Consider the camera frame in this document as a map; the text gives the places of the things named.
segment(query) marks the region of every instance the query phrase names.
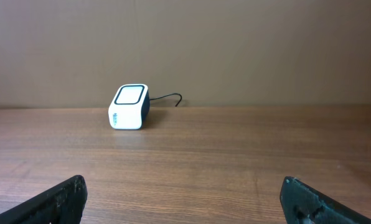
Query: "brown wooden surface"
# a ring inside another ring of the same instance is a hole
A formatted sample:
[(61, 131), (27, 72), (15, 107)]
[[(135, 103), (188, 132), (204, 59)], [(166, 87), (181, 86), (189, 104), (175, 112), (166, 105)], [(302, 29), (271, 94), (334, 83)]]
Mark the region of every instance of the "brown wooden surface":
[(285, 223), (284, 176), (371, 218), (371, 106), (0, 110), (0, 213), (75, 175), (82, 223)]

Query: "white device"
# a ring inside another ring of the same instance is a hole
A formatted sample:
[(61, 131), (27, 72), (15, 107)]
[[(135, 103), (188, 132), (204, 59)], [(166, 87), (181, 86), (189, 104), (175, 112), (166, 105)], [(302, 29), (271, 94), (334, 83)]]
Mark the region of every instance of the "white device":
[(139, 129), (148, 112), (148, 86), (128, 84), (121, 86), (116, 92), (108, 109), (108, 116), (114, 129)]

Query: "dark blue square outline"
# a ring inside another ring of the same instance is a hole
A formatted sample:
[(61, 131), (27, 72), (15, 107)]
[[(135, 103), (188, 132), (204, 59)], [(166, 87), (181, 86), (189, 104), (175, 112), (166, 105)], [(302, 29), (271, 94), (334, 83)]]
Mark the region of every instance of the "dark blue square outline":
[[(140, 97), (138, 98), (138, 101), (135, 102), (135, 103), (116, 103), (116, 101), (118, 100), (119, 95), (121, 94), (122, 90), (126, 87), (133, 87), (133, 86), (141, 86), (142, 87)], [(126, 85), (126, 86), (123, 86), (121, 88), (121, 90), (119, 91), (118, 95), (116, 96), (114, 104), (116, 104), (116, 105), (135, 105), (135, 104), (138, 104), (138, 102), (140, 102), (140, 100), (141, 100), (141, 96), (143, 95), (143, 92), (144, 92), (144, 86), (143, 85)]]

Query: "logo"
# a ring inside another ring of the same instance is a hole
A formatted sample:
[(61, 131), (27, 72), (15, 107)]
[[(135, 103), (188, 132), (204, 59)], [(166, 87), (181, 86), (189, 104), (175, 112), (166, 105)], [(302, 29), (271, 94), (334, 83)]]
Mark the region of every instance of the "logo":
[(116, 122), (118, 120), (118, 115), (116, 113), (113, 114), (113, 125), (116, 126)]

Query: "plain wall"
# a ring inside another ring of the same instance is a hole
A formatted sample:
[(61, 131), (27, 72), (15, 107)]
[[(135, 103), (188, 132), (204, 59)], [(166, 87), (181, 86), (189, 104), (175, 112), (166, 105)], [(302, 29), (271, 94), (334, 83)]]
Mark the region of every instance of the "plain wall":
[(0, 107), (371, 103), (371, 0), (0, 0)]

